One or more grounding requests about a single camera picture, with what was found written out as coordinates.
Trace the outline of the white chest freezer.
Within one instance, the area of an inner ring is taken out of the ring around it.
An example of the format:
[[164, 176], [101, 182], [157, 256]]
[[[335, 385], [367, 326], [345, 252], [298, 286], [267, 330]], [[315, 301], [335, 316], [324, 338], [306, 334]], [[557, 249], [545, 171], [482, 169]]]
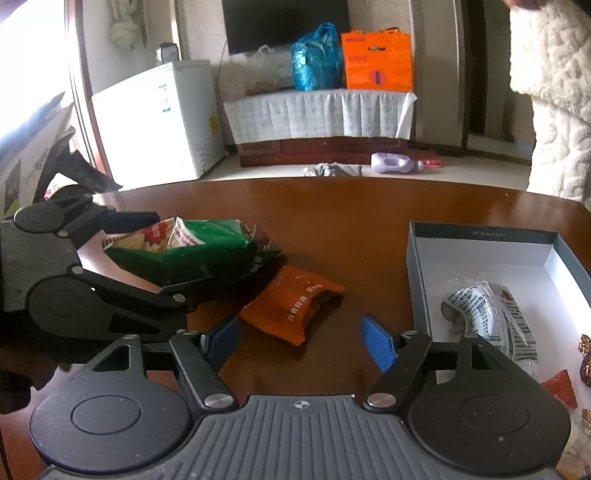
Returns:
[[197, 180], [228, 155], [207, 60], [162, 64], [92, 103], [112, 178], [124, 190]]

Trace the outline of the black television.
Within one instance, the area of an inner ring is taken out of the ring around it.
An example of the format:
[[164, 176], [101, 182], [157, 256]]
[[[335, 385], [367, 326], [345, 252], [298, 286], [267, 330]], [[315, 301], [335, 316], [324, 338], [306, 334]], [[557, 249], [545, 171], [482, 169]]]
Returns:
[[294, 43], [325, 22], [351, 29], [346, 0], [223, 0], [229, 54]]

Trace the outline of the small red candy wrapper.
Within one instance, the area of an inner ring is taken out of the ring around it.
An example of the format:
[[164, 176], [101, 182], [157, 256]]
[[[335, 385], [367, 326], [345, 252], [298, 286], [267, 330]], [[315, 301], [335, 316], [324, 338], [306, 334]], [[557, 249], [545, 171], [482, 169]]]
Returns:
[[571, 410], [578, 408], [578, 403], [570, 376], [566, 369], [542, 383], [542, 386]]

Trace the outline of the clear plastic bag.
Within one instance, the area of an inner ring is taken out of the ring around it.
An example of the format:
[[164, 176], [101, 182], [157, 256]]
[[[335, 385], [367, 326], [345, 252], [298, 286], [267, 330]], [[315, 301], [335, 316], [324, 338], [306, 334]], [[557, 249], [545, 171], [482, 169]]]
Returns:
[[222, 101], [293, 89], [290, 45], [230, 55], [218, 65], [216, 85]]

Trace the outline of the grey rag on floor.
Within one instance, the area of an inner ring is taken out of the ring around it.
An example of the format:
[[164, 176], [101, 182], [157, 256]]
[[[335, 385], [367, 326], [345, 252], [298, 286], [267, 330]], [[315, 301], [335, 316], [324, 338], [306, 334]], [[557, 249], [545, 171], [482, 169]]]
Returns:
[[363, 168], [360, 165], [333, 163], [318, 163], [304, 167], [305, 177], [362, 177]]

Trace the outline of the purple detergent bottle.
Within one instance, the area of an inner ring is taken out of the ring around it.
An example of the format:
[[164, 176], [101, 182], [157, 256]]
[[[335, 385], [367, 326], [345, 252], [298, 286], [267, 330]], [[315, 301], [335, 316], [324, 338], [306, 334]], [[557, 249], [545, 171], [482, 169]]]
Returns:
[[379, 174], [410, 174], [425, 169], [421, 160], [413, 160], [407, 155], [377, 152], [370, 156], [372, 170]]

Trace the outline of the grey cardboard box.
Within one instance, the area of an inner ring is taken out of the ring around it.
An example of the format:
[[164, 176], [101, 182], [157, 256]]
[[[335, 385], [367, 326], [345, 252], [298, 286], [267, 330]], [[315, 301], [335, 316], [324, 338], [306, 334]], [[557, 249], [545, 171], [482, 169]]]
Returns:
[[527, 365], [532, 376], [544, 382], [567, 371], [578, 408], [590, 407], [579, 350], [590, 333], [590, 276], [559, 234], [413, 222], [407, 270], [416, 329], [456, 341], [463, 323], [449, 319], [448, 307], [488, 293], [517, 327], [518, 341], [536, 348], [537, 359]]

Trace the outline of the dark wooden tv cabinet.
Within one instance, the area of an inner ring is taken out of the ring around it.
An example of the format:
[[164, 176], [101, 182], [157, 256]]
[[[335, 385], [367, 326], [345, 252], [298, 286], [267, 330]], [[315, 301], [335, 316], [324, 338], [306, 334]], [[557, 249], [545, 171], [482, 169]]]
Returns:
[[370, 165], [377, 152], [408, 153], [404, 139], [328, 137], [284, 139], [236, 145], [242, 167], [342, 163]]

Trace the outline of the orange snack packet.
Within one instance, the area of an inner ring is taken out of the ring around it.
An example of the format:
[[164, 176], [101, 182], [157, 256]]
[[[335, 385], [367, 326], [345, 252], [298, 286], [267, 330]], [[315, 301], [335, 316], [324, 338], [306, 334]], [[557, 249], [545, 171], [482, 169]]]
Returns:
[[305, 328], [322, 304], [346, 287], [318, 273], [284, 265], [259, 295], [242, 308], [239, 318], [264, 334], [290, 345], [305, 341]]

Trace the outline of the white lace cloth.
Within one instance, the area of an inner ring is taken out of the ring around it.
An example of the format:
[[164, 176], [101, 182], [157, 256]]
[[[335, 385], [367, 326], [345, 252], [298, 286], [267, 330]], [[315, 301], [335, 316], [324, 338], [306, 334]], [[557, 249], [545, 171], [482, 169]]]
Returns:
[[224, 103], [238, 144], [331, 137], [411, 138], [413, 92], [315, 90], [254, 95]]

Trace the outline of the blue plastic bag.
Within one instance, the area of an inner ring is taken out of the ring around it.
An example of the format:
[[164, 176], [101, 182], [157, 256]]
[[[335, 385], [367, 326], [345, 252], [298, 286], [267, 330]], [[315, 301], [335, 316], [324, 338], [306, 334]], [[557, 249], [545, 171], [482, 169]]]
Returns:
[[345, 78], [339, 32], [335, 25], [322, 23], [290, 48], [294, 89], [297, 91], [342, 88]]

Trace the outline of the person in white pajamas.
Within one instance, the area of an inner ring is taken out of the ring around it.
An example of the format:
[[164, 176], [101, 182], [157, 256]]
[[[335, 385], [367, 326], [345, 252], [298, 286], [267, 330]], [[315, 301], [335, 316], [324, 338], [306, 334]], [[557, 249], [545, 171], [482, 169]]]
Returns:
[[527, 191], [590, 204], [590, 3], [508, 1], [510, 88], [531, 98]]

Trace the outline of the green chip bag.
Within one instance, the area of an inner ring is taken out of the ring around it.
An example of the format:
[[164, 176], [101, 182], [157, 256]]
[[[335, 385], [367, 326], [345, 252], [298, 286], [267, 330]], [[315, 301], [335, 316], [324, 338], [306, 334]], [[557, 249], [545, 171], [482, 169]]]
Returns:
[[259, 225], [173, 217], [103, 243], [120, 268], [159, 287], [254, 273], [280, 256]]

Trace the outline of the tied beige curtain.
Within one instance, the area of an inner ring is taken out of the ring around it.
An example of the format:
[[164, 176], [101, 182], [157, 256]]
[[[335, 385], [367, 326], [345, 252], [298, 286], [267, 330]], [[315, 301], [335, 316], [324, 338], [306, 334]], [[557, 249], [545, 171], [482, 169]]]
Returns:
[[131, 51], [140, 37], [140, 25], [133, 17], [138, 12], [138, 1], [109, 0], [108, 5], [112, 15], [109, 40], [117, 48]]

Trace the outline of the orange paper bag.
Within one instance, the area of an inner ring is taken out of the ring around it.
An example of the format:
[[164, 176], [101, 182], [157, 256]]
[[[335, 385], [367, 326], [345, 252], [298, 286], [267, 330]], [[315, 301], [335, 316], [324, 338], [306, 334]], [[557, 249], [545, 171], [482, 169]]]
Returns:
[[398, 27], [342, 33], [346, 87], [351, 90], [414, 90], [411, 36]]

